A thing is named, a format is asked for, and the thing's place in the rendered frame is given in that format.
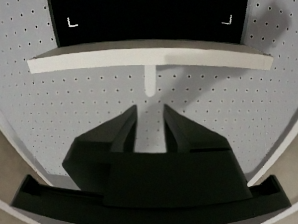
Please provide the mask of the white imager box with drawer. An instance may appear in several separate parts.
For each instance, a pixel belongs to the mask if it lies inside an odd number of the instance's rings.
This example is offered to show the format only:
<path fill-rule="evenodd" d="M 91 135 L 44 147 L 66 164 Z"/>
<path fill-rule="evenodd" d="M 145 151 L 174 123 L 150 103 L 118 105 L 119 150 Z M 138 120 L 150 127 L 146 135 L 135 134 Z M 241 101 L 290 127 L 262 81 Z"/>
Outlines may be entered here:
<path fill-rule="evenodd" d="M 254 0 L 44 0 L 55 49 L 27 60 L 31 73 L 144 65 L 270 70 L 274 57 L 246 45 Z"/>

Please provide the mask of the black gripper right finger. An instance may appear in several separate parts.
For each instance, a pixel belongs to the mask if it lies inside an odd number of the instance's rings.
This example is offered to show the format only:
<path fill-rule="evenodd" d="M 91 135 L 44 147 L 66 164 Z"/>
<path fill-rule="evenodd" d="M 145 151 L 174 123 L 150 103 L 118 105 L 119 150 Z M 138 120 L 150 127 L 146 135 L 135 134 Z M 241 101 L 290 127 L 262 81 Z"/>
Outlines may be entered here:
<path fill-rule="evenodd" d="M 179 114 L 167 104 L 163 106 L 163 129 L 166 152 L 233 151 L 226 137 Z"/>

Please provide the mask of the grey flat base plate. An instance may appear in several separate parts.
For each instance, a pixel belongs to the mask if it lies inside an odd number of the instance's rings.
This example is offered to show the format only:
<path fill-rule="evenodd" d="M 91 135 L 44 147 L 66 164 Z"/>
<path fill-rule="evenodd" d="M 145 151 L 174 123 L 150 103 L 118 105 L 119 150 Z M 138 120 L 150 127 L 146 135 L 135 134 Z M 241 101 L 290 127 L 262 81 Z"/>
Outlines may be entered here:
<path fill-rule="evenodd" d="M 44 0 L 0 0 L 0 110 L 48 174 L 76 136 L 138 107 L 135 152 L 166 152 L 163 104 L 225 136 L 253 172 L 298 109 L 298 0 L 254 0 L 246 46 L 274 57 L 270 70 L 144 65 L 31 73 L 27 60 L 55 49 Z"/>

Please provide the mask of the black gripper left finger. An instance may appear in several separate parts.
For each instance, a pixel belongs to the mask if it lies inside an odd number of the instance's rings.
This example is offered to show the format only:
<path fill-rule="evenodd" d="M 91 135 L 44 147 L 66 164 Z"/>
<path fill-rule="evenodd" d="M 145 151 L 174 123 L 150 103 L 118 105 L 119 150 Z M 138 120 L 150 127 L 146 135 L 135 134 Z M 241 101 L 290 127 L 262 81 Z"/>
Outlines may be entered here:
<path fill-rule="evenodd" d="M 137 104 L 122 114 L 74 138 L 70 148 L 135 152 L 137 136 Z"/>

